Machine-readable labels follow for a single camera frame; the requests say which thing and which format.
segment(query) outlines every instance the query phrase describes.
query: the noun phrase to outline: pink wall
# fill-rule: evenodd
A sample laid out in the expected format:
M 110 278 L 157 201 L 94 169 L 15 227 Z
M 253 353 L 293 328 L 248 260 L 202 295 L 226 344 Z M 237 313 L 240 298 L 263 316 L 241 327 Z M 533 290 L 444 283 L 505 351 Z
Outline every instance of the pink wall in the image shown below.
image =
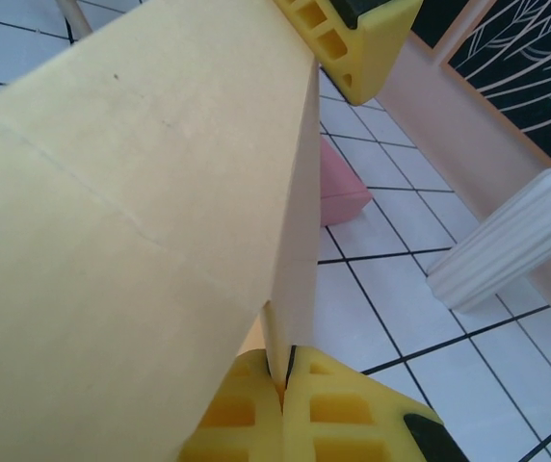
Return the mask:
M 547 167 L 410 39 L 378 100 L 478 218 Z M 534 280 L 551 303 L 551 261 Z

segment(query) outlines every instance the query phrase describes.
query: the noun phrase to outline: white fluted column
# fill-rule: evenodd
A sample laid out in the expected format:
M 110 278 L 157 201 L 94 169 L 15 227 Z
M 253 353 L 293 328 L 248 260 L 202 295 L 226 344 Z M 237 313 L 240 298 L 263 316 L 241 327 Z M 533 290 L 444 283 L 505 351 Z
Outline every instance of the white fluted column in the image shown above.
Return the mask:
M 430 269 L 449 308 L 467 311 L 551 258 L 551 168 L 531 181 Z

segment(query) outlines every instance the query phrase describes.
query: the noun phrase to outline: pink foam block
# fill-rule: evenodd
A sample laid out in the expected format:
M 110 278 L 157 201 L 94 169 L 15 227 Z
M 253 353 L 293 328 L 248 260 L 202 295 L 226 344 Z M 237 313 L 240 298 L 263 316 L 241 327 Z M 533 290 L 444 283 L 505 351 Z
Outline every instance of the pink foam block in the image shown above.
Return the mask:
M 365 185 L 321 137 L 321 226 L 353 219 L 370 200 Z

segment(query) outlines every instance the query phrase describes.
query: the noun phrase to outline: beige cardboard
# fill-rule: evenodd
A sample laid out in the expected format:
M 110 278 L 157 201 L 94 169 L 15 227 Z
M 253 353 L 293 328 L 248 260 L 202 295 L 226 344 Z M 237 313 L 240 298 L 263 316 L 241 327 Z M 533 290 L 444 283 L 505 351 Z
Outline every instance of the beige cardboard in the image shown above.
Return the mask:
M 266 303 L 307 337 L 315 91 L 271 0 L 150 0 L 0 91 L 0 462 L 172 460 Z

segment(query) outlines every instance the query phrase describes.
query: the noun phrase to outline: white tile floor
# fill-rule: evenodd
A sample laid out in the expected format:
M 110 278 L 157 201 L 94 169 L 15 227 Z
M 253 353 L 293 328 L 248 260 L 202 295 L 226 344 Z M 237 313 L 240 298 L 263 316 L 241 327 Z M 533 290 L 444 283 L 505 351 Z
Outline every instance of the white tile floor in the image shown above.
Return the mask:
M 140 0 L 83 2 L 97 29 Z M 0 0 L 0 85 L 68 48 L 53 0 Z M 440 414 L 471 461 L 551 460 L 551 307 L 525 279 L 454 315 L 425 271 L 477 225 L 397 123 L 321 75 L 321 131 L 372 189 L 321 230 L 316 346 Z

